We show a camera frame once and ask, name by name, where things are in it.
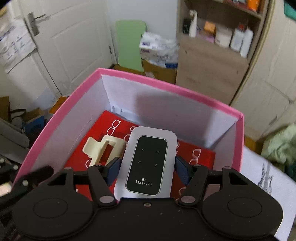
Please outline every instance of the cabinet door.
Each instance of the cabinet door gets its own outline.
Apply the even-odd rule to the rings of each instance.
[[[248,68],[240,58],[203,39],[181,41],[176,85],[230,104]]]

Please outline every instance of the door handle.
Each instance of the door handle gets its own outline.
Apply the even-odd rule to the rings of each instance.
[[[45,14],[43,14],[43,15],[41,15],[41,16],[39,16],[39,17],[36,17],[36,18],[34,18],[33,20],[36,20],[37,18],[42,18],[42,17],[45,17]]]
[[[37,27],[37,25],[36,25],[35,20],[36,20],[37,18],[42,18],[42,17],[44,17],[44,16],[45,16],[45,14],[43,14],[43,15],[41,15],[41,16],[35,18],[33,12],[31,12],[31,13],[28,14],[29,24],[30,24],[30,26],[31,26],[31,29],[32,29],[32,32],[33,32],[33,35],[34,35],[34,36],[36,36],[37,34],[39,34],[39,30],[38,30],[38,27]]]

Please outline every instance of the white container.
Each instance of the white container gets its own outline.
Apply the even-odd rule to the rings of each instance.
[[[242,46],[242,42],[244,40],[244,32],[239,30],[238,28],[235,29],[234,35],[231,41],[230,48],[234,51],[239,52]]]
[[[191,25],[189,28],[189,37],[195,38],[196,37],[196,28],[197,28],[197,12],[196,10],[190,10],[190,16],[193,17],[191,21]]]
[[[243,57],[243,58],[247,57],[248,52],[250,50],[253,36],[254,36],[253,31],[250,30],[249,28],[247,28],[247,30],[244,33],[244,40],[243,40],[242,47],[240,50],[241,57]]]
[[[232,37],[232,30],[226,27],[217,27],[215,43],[221,47],[228,48]]]

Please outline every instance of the white wall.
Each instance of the white wall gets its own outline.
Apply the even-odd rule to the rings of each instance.
[[[175,39],[178,0],[106,0],[109,10],[111,34],[118,58],[115,22],[118,20],[142,20],[147,31],[164,38]]]
[[[9,12],[0,17],[0,31],[9,22],[10,18],[19,14],[19,11]],[[57,99],[58,93],[48,84],[44,75],[36,64],[38,53],[23,59],[8,74],[0,66],[0,96],[9,96],[11,109],[27,109],[28,111],[40,107],[50,108]]]

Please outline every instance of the wooden shelf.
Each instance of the wooden shelf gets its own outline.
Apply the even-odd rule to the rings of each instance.
[[[227,61],[236,66],[248,65],[248,60],[240,56],[240,53],[231,48],[223,48],[215,43],[211,43],[201,37],[191,38],[188,34],[180,33],[180,45],[189,49],[198,50],[200,54],[212,55],[221,62]]]
[[[246,12],[246,13],[248,13],[248,14],[250,14],[250,15],[252,15],[252,16],[258,18],[258,19],[262,19],[261,14],[256,13],[256,12],[248,9],[248,7],[246,7],[243,4],[234,4],[232,0],[212,0],[212,1],[220,2],[222,4],[227,4],[227,5],[231,6],[231,7],[234,7],[234,8],[237,8],[237,9],[241,10],[241,11],[244,11],[244,12]]]

